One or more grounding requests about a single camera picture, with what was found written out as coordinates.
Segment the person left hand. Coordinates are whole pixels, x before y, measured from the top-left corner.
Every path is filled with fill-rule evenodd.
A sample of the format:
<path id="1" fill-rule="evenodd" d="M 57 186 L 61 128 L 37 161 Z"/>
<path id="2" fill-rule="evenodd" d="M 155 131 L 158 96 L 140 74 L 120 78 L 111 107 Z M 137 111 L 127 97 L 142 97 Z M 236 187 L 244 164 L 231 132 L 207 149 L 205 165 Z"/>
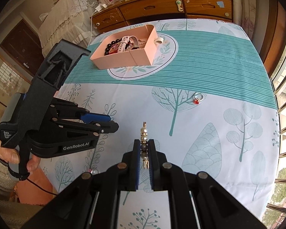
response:
<path id="1" fill-rule="evenodd" d="M 20 156 L 16 149 L 4 148 L 1 147 L 0 141 L 0 159 L 7 163 L 19 164 Z M 34 172 L 38 169 L 41 159 L 35 155 L 27 163 L 28 172 Z"/>

